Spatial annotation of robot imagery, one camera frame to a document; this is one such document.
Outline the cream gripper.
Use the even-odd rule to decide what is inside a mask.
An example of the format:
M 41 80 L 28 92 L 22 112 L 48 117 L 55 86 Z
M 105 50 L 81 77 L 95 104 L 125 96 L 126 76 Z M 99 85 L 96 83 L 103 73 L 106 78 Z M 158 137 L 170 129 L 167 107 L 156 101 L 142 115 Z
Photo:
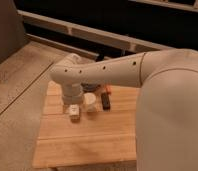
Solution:
M 80 84 L 62 85 L 61 90 L 65 105 L 81 104 L 83 102 L 83 88 Z

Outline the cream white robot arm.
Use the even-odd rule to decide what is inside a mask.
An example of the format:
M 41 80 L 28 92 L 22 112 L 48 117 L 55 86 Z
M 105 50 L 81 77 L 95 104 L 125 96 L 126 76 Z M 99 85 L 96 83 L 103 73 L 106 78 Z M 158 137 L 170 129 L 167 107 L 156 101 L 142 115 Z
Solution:
M 83 83 L 138 87 L 137 171 L 198 171 L 198 51 L 169 49 L 83 64 L 69 54 L 51 71 L 66 104 Z

